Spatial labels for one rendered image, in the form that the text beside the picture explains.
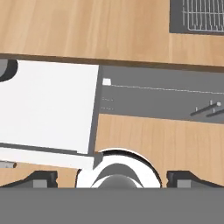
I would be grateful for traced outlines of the white open drawer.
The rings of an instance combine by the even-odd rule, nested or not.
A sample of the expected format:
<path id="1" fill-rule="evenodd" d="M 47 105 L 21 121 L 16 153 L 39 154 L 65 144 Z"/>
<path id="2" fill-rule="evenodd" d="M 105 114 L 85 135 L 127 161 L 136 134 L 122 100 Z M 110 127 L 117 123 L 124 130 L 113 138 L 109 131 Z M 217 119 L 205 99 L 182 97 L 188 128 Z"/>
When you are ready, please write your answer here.
<path id="1" fill-rule="evenodd" d="M 0 160 L 89 169 L 102 77 L 97 65 L 17 60 L 0 82 Z"/>

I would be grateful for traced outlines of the white and black round thing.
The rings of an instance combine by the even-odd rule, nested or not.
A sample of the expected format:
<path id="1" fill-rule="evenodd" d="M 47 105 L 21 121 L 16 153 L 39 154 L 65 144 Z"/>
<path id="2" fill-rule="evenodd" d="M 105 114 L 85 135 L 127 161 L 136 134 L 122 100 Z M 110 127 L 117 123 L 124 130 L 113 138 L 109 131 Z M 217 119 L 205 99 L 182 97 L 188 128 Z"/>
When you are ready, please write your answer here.
<path id="1" fill-rule="evenodd" d="M 99 164 L 78 170 L 76 188 L 161 188 L 162 180 L 150 161 L 133 150 L 108 148 L 99 151 Z"/>

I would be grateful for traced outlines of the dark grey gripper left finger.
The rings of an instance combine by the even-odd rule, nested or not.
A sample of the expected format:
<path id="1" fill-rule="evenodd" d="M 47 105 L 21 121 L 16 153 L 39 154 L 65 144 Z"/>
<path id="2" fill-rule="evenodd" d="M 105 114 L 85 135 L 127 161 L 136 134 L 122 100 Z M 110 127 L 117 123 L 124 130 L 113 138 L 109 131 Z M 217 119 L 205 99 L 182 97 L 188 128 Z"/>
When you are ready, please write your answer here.
<path id="1" fill-rule="evenodd" d="M 58 173 L 56 171 L 34 171 L 24 179 L 3 185 L 18 188 L 57 188 Z"/>

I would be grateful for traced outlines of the grey measuring cup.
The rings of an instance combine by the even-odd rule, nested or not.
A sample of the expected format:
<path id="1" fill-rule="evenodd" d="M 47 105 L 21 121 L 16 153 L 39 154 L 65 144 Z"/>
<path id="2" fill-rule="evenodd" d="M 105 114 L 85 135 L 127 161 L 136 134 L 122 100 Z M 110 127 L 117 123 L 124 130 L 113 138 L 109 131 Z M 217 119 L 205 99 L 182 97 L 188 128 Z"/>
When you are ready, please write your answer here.
<path id="1" fill-rule="evenodd" d="M 18 71 L 18 62 L 15 59 L 0 59 L 0 82 L 12 79 Z"/>

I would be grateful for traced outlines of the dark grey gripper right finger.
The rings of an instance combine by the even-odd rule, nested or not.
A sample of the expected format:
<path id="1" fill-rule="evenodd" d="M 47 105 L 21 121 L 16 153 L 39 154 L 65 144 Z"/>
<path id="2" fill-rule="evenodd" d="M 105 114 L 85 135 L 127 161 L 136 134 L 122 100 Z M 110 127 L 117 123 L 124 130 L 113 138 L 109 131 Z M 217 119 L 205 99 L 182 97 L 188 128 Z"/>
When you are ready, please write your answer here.
<path id="1" fill-rule="evenodd" d="M 167 187 L 172 188 L 201 188 L 201 187 L 221 187 L 218 184 L 198 178 L 190 171 L 168 171 L 166 173 Z"/>

